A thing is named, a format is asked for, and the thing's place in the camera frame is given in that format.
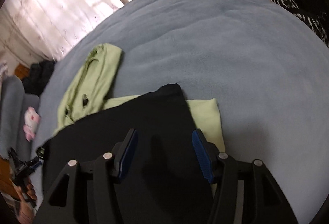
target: finger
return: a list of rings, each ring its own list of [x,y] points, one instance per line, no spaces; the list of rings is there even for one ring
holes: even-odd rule
[[[33,200],[37,200],[37,196],[34,194],[34,195],[31,195],[30,196]]]
[[[28,190],[27,191],[27,195],[30,196],[30,197],[32,197],[35,194],[36,194],[36,192],[34,190]]]
[[[14,185],[14,189],[19,197],[19,200],[23,200],[24,201],[24,197],[23,197],[23,194],[22,194],[22,189],[16,185]]]
[[[33,185],[31,183],[27,184],[26,188],[28,190],[33,190]]]

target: gray pillow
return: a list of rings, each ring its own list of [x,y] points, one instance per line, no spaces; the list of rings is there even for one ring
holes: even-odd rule
[[[24,94],[23,84],[17,76],[10,76],[3,81],[0,102],[0,155],[4,159],[8,159],[9,147],[16,150]]]
[[[36,112],[38,112],[40,98],[34,94],[25,94],[22,104],[22,110],[20,112],[19,119],[19,131],[17,135],[17,155],[20,160],[28,161],[31,156],[31,147],[32,142],[27,141],[25,138],[25,132],[23,130],[23,126],[25,124],[25,112],[29,106],[33,107]]]

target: fleece blanket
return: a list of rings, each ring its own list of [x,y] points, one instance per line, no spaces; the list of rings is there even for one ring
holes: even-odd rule
[[[32,156],[100,43],[123,50],[111,97],[178,83],[187,99],[216,98],[226,151],[262,159],[299,223],[309,223],[329,193],[329,50],[302,21],[269,0],[133,0],[56,64]],[[31,177],[38,204],[41,178],[40,169]]]

